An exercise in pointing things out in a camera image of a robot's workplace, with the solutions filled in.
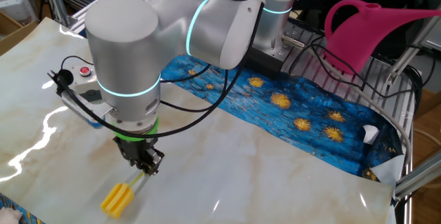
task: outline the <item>yellow sponge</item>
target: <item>yellow sponge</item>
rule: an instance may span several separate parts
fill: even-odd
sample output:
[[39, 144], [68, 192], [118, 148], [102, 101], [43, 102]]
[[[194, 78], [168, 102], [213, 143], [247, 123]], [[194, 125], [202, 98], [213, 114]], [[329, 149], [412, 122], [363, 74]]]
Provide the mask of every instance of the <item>yellow sponge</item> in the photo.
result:
[[141, 172], [130, 184], [118, 183], [115, 185], [101, 203], [101, 210], [108, 216], [118, 219], [125, 207], [133, 199], [132, 186], [143, 176], [144, 172]]

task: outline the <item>teal light ring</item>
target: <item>teal light ring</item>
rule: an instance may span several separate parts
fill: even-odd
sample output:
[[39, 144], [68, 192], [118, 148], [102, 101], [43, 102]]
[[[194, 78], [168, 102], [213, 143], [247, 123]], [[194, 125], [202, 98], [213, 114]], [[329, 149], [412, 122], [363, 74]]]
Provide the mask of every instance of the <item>teal light ring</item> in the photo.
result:
[[111, 90], [109, 90], [109, 89], [106, 89], [106, 88], [105, 88], [105, 87], [99, 82], [98, 79], [96, 79], [96, 81], [98, 82], [98, 84], [99, 84], [99, 86], [101, 87], [101, 89], [105, 90], [105, 91], [106, 91], [107, 93], [109, 93], [109, 94], [112, 94], [112, 95], [114, 95], [114, 96], [120, 96], [120, 97], [136, 97], [136, 96], [142, 96], [142, 95], [144, 95], [145, 93], [148, 93], [150, 90], [153, 90], [153, 89], [158, 85], [158, 83], [161, 82], [161, 74], [159, 74], [158, 81], [157, 81], [152, 87], [150, 87], [150, 88], [148, 88], [148, 89], [146, 89], [146, 90], [144, 90], [144, 91], [142, 91], [142, 92], [133, 93], [133, 94], [121, 94], [121, 93], [113, 92], [113, 91], [111, 91]]
[[284, 13], [288, 13], [289, 11], [291, 11], [292, 7], [290, 7], [290, 9], [286, 10], [286, 11], [273, 11], [273, 10], [268, 10], [267, 8], [263, 8], [263, 10], [264, 11], [268, 11], [268, 12], [270, 12], [272, 14], [284, 14]]
[[192, 22], [190, 23], [190, 27], [188, 28], [188, 33], [187, 33], [187, 42], [185, 44], [185, 47], [187, 48], [187, 53], [188, 55], [192, 55], [190, 54], [190, 39], [192, 38], [192, 32], [193, 32], [193, 28], [194, 28], [194, 24], [196, 23], [196, 19], [198, 18], [199, 13], [201, 12], [202, 8], [204, 7], [204, 5], [208, 2], [208, 0], [204, 0], [198, 7], [198, 9], [195, 11], [194, 15], [193, 15], [193, 19]]

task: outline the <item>marble table surface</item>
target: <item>marble table surface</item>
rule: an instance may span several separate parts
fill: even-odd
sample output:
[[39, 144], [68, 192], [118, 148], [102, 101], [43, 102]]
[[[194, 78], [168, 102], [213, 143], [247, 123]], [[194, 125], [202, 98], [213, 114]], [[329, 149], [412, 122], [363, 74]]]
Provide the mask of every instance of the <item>marble table surface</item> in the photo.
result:
[[[385, 223], [393, 188], [350, 175], [223, 110], [155, 146], [161, 171], [134, 186], [119, 220], [99, 204], [137, 171], [112, 141], [68, 110], [46, 75], [87, 40], [45, 19], [0, 57], [0, 192], [52, 223]], [[80, 64], [70, 61], [69, 65]], [[176, 85], [162, 98], [208, 105]], [[198, 114], [161, 106], [159, 132]]]

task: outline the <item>white paper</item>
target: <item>white paper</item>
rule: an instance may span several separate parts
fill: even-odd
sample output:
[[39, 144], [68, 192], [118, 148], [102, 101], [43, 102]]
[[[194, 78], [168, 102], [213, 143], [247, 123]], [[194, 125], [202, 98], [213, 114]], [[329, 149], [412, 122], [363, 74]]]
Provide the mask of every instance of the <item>white paper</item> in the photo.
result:
[[389, 207], [389, 214], [387, 215], [386, 224], [396, 224], [396, 223], [397, 223], [397, 220], [395, 219], [395, 209], [391, 205], [391, 207]]
[[372, 125], [364, 125], [363, 127], [365, 128], [366, 131], [363, 142], [372, 145], [373, 141], [375, 141], [375, 139], [378, 136], [379, 130], [377, 127], [374, 127]]
[[381, 183], [396, 186], [404, 165], [404, 155], [397, 156], [381, 165], [373, 167], [371, 170]]

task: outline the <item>yellow object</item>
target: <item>yellow object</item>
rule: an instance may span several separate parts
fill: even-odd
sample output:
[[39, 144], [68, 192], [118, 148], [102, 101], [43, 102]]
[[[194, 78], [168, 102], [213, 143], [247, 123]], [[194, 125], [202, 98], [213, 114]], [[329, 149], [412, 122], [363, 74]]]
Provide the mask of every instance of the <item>yellow object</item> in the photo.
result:
[[325, 134], [335, 142], [343, 142], [343, 133], [338, 128], [325, 128]]
[[329, 118], [331, 118], [331, 119], [333, 119], [335, 121], [338, 121], [338, 122], [341, 122], [341, 123], [346, 121], [346, 119], [339, 112], [329, 111], [328, 115], [329, 115]]
[[291, 106], [288, 96], [280, 93], [273, 93], [271, 95], [271, 102], [285, 110]]
[[294, 120], [294, 125], [300, 131], [310, 131], [311, 130], [311, 121], [303, 118], [297, 118]]
[[257, 87], [257, 88], [262, 87], [262, 85], [264, 83], [263, 80], [258, 77], [252, 77], [252, 78], [248, 79], [248, 81], [249, 81], [250, 85]]
[[109, 217], [118, 219], [125, 207], [132, 201], [134, 195], [132, 186], [144, 176], [141, 172], [130, 184], [118, 183], [113, 187], [100, 207]]

